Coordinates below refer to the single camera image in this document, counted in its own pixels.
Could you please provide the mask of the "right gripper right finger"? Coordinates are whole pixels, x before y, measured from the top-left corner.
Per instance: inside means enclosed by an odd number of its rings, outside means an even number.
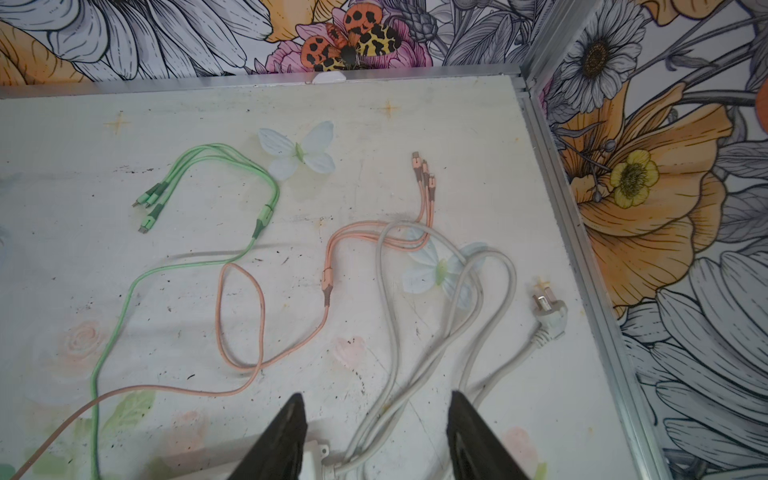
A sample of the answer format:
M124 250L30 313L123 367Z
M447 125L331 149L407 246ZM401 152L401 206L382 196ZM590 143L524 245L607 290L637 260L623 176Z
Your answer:
M457 390L451 394L446 433L455 479L529 479L467 397Z

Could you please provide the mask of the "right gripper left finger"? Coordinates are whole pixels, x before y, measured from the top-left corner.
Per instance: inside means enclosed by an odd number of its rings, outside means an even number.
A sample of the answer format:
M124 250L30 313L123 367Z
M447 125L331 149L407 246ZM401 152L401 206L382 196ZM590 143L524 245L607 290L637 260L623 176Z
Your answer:
M228 479L298 480L307 429L303 396L294 393Z

